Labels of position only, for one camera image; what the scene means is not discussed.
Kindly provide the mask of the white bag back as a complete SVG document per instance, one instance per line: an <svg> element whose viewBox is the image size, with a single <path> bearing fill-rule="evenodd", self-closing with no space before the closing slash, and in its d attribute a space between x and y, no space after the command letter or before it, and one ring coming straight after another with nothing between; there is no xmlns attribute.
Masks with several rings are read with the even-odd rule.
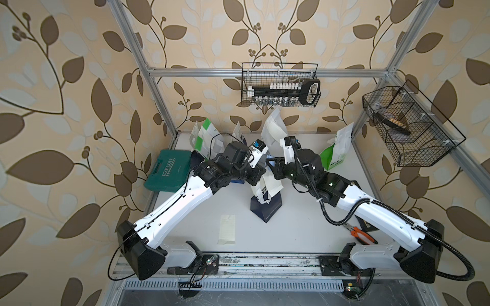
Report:
<svg viewBox="0 0 490 306"><path fill-rule="evenodd" d="M275 108L272 114L266 119L261 132L261 139L271 148L274 144L279 144L280 140L288 136L287 128L280 115L280 109Z"/></svg>

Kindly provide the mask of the green white cool tea bag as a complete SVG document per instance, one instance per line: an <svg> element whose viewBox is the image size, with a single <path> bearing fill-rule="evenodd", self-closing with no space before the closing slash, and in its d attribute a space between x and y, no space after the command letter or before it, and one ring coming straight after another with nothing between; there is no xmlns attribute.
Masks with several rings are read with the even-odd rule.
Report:
<svg viewBox="0 0 490 306"><path fill-rule="evenodd" d="M210 119L206 119L200 126L199 140L194 148L205 159L213 159L217 154L224 150L224 137L214 127Z"/></svg>

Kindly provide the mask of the blue takeaway bag white handles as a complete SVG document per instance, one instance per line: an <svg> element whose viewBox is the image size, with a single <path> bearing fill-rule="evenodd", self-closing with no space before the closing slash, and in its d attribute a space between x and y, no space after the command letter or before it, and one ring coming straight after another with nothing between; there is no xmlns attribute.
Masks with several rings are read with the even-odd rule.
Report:
<svg viewBox="0 0 490 306"><path fill-rule="evenodd" d="M246 144L246 139L243 136L243 133L241 132L241 124L239 122L236 124L236 127L234 128L234 131L232 133L232 136L234 136L235 138L237 138L240 142ZM233 180L232 183L235 183L235 184L244 184L245 181L243 179L241 179L241 180Z"/></svg>

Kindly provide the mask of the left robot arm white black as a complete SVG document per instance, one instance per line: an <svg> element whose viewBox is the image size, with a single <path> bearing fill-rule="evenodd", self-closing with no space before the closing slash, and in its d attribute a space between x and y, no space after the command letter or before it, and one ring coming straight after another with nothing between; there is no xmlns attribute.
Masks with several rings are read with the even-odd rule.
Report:
<svg viewBox="0 0 490 306"><path fill-rule="evenodd" d="M134 276L143 281L162 268L169 256L161 246L164 239L199 204L233 180L256 186L266 172L259 161L267 152L261 140L251 146L233 141L223 153L190 170L183 186L150 214L135 223L123 221L116 230L117 252L125 257Z"/></svg>

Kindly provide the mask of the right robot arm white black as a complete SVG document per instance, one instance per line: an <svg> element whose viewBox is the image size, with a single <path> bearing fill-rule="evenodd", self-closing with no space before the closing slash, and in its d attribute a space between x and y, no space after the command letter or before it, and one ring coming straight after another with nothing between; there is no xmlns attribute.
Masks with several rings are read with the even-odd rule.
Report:
<svg viewBox="0 0 490 306"><path fill-rule="evenodd" d="M320 156L309 149L291 149L283 158L268 158L267 165L277 180L289 179L306 187L320 205L324 218L334 226L346 225L359 217L392 238L390 244L347 247L347 260L358 269L400 270L413 279L432 284L437 277L470 281L475 277L471 262L444 241L444 226L427 223L393 209L365 193L354 181L327 172ZM466 267L463 275L438 270L444 250Z"/></svg>

